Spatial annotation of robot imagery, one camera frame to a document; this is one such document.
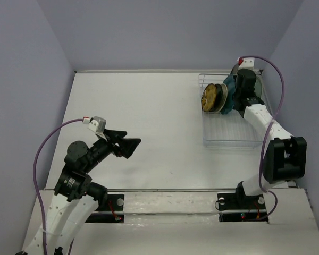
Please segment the light blue flower plate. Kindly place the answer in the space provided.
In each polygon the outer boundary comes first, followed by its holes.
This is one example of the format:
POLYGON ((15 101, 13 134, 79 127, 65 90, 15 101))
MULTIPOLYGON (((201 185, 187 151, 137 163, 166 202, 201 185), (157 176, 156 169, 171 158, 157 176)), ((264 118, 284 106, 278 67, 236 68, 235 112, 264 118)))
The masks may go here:
POLYGON ((254 85, 255 95, 259 98, 262 97, 263 94, 263 80, 261 75, 256 75, 256 82, 254 85))

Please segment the teal scalloped plate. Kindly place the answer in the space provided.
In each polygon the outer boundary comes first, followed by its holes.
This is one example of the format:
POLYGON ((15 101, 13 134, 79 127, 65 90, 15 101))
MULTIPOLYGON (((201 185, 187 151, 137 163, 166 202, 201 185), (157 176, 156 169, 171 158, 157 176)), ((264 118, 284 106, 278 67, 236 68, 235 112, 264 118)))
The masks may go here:
POLYGON ((227 98, 223 108, 221 109, 220 113, 222 115, 226 115, 233 110, 234 102, 233 102, 233 94, 236 90, 236 76, 234 74, 230 74, 227 78, 223 81, 223 83, 227 87, 227 98))

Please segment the cream bowl with black flowers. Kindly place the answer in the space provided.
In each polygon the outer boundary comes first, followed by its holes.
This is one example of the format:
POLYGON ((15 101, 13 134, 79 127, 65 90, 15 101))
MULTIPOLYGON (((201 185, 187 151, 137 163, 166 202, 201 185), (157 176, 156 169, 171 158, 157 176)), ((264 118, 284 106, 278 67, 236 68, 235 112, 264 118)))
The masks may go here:
POLYGON ((224 96, 225 92, 223 86, 221 84, 215 84, 216 92, 215 92, 215 100, 212 107, 212 112, 220 112, 224 105, 224 96))

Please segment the yellow patterned plate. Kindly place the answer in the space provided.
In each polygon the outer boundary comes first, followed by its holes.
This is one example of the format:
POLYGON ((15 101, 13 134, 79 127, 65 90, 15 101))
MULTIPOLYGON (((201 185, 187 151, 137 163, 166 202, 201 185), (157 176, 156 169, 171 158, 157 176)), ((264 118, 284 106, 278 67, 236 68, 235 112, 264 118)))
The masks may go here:
POLYGON ((201 98, 201 106, 202 106, 203 112, 210 112, 214 107, 216 99, 217 99, 216 85, 213 83, 210 83, 205 88, 201 98))

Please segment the black glossy plate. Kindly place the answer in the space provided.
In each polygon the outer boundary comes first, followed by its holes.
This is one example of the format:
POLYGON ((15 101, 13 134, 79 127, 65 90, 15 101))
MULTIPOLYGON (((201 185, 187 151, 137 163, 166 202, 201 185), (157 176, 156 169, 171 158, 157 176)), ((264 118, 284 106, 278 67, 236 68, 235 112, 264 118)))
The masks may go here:
POLYGON ((221 103, 220 103, 220 111, 221 111, 223 109, 223 107, 226 103, 227 97, 228 97, 228 88, 224 83, 220 84, 220 86, 222 89, 222 98, 221 98, 221 103))

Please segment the grey rimmed cream plate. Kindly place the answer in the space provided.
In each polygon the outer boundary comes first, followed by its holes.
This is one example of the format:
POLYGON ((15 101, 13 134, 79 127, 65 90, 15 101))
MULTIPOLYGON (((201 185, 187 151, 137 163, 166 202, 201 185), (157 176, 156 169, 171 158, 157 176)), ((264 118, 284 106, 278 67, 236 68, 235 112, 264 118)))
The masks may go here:
POLYGON ((239 70, 239 63, 236 63, 231 72, 230 72, 230 75, 233 76, 233 78, 235 78, 237 76, 237 73, 238 73, 238 70, 239 70))

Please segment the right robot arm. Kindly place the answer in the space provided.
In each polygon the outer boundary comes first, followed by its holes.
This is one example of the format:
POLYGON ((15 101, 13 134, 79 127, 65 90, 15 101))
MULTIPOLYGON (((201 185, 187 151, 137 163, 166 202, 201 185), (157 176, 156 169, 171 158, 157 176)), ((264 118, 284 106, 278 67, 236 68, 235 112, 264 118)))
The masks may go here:
POLYGON ((262 136, 259 172, 238 184, 234 202, 247 208, 270 188, 305 175, 307 142, 286 131, 269 113, 255 93, 256 74, 239 69, 233 94, 234 109, 262 136))

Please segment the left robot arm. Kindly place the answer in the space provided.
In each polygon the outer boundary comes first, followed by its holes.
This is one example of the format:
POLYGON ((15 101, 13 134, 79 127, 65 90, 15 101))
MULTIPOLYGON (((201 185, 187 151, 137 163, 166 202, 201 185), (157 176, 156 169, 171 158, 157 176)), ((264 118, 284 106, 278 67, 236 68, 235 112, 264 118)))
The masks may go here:
POLYGON ((41 208, 42 223, 21 254, 70 254, 83 224, 95 210, 106 206, 108 189, 93 182, 89 172, 110 154, 130 158, 141 139, 108 129, 96 135, 91 147, 83 141, 68 146, 51 203, 48 209, 41 208))

